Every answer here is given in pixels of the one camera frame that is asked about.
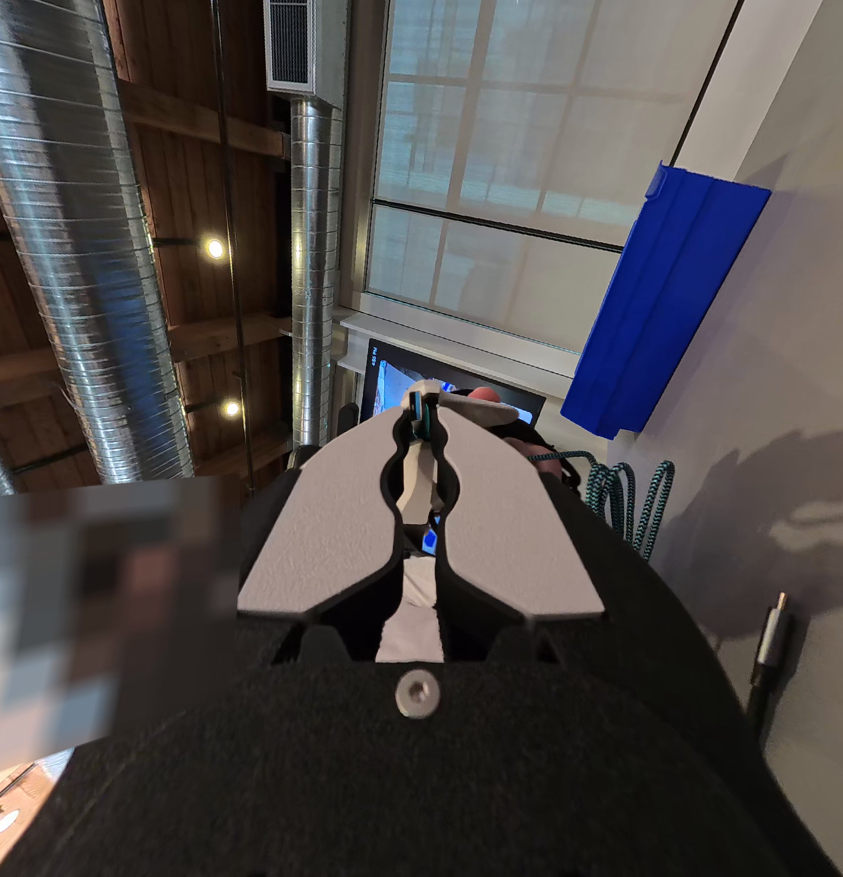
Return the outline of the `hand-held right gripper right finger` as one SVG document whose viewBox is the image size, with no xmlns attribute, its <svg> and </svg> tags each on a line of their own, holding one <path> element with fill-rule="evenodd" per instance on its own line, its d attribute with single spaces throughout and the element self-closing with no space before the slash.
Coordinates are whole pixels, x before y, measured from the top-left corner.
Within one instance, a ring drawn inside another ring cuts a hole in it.
<svg viewBox="0 0 843 877">
<path fill-rule="evenodd" d="M 605 606 L 543 478 L 458 411 L 431 417 L 443 509 L 437 619 L 446 661 L 484 660 L 504 630 L 600 620 Z"/>
</svg>

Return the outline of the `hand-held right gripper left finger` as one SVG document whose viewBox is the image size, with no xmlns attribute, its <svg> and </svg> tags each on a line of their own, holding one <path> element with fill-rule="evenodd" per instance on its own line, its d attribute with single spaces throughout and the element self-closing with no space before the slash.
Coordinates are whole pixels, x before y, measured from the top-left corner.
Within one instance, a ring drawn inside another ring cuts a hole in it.
<svg viewBox="0 0 843 877">
<path fill-rule="evenodd" d="M 242 616 L 333 628 L 354 660 L 374 661 L 402 598 L 396 501 L 412 416 L 387 410 L 316 451 L 290 490 L 238 594 Z"/>
</svg>

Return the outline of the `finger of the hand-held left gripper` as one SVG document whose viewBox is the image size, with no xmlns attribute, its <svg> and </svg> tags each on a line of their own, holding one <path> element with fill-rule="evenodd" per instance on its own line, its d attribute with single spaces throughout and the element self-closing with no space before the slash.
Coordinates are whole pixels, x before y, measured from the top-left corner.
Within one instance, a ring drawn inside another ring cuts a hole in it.
<svg viewBox="0 0 843 877">
<path fill-rule="evenodd" d="M 504 404 L 492 388 L 449 391 L 440 382 L 415 382 L 404 393 L 402 409 L 408 411 L 411 408 L 414 393 L 418 393 L 421 400 L 436 403 L 440 409 L 455 411 L 478 426 L 502 426 L 519 421 L 519 411 Z"/>
<path fill-rule="evenodd" d="M 430 445 L 416 440 L 407 451 L 403 464 L 401 518 L 405 527 L 427 523 L 435 503 L 437 462 Z"/>
</svg>

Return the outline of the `blue plastic bin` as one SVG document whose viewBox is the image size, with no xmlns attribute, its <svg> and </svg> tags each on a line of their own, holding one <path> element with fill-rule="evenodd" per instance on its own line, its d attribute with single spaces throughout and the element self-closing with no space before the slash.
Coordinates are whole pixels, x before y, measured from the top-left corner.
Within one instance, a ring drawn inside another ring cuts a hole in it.
<svg viewBox="0 0 843 877">
<path fill-rule="evenodd" d="M 661 164 L 560 413 L 606 440 L 640 433 L 771 196 Z"/>
</svg>

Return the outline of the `wide grey usb hub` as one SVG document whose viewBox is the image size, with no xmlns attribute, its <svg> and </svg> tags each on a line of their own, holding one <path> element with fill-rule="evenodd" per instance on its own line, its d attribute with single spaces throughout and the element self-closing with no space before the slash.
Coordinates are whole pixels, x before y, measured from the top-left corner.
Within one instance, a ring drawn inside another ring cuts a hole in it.
<svg viewBox="0 0 843 877">
<path fill-rule="evenodd" d="M 792 601 L 782 590 L 778 593 L 777 601 L 767 610 L 748 680 L 745 717 L 761 750 L 766 744 L 796 631 L 797 619 Z"/>
</svg>

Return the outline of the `black monitor screen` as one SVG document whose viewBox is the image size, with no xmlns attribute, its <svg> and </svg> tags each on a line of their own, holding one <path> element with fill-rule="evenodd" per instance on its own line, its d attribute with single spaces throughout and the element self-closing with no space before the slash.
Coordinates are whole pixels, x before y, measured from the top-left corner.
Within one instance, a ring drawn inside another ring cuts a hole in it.
<svg viewBox="0 0 843 877">
<path fill-rule="evenodd" d="M 534 391 L 372 339 L 365 362 L 359 422 L 399 406 L 405 391 L 419 380 L 433 380 L 442 391 L 463 396 L 475 389 L 490 388 L 501 403 L 518 411 L 518 426 L 530 430 L 537 429 L 543 411 L 544 397 Z"/>
</svg>

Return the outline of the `person's pale shirt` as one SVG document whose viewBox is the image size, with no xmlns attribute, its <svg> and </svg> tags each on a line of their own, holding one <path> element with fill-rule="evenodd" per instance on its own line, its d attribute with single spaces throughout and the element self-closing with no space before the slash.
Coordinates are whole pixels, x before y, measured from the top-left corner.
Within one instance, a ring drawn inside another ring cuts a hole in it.
<svg viewBox="0 0 843 877">
<path fill-rule="evenodd" d="M 385 622 L 375 662 L 444 662 L 433 556 L 405 559 L 400 604 Z"/>
</svg>

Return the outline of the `large white shaded window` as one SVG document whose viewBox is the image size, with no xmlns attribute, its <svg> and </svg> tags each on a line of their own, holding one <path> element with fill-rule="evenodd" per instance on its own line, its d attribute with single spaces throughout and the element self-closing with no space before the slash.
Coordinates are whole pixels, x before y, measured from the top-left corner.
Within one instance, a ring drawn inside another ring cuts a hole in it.
<svg viewBox="0 0 843 877">
<path fill-rule="evenodd" d="M 580 354 L 736 5 L 391 2 L 364 291 Z"/>
</svg>

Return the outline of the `white air vent box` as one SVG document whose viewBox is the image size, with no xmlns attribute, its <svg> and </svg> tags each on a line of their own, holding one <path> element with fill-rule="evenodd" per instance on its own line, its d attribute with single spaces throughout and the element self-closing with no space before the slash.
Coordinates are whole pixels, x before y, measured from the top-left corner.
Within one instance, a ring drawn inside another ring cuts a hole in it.
<svg viewBox="0 0 843 877">
<path fill-rule="evenodd" d="M 343 110 L 350 3 L 263 1 L 268 91 Z"/>
</svg>

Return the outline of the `narrow silver air duct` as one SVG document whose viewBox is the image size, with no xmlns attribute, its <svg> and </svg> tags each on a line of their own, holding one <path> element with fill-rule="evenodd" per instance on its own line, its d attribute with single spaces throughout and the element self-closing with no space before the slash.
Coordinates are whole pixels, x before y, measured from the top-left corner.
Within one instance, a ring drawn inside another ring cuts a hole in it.
<svg viewBox="0 0 843 877">
<path fill-rule="evenodd" d="M 292 424 L 298 450 L 328 440 L 342 114 L 312 98 L 294 100 L 291 112 Z"/>
</svg>

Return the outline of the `large silver air duct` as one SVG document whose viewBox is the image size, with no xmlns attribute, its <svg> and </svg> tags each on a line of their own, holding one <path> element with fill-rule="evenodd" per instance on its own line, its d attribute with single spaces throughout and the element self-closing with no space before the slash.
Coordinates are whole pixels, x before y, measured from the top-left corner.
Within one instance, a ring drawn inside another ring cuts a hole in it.
<svg viewBox="0 0 843 877">
<path fill-rule="evenodd" d="M 101 2 L 0 1 L 0 209 L 100 479 L 192 477 Z"/>
</svg>

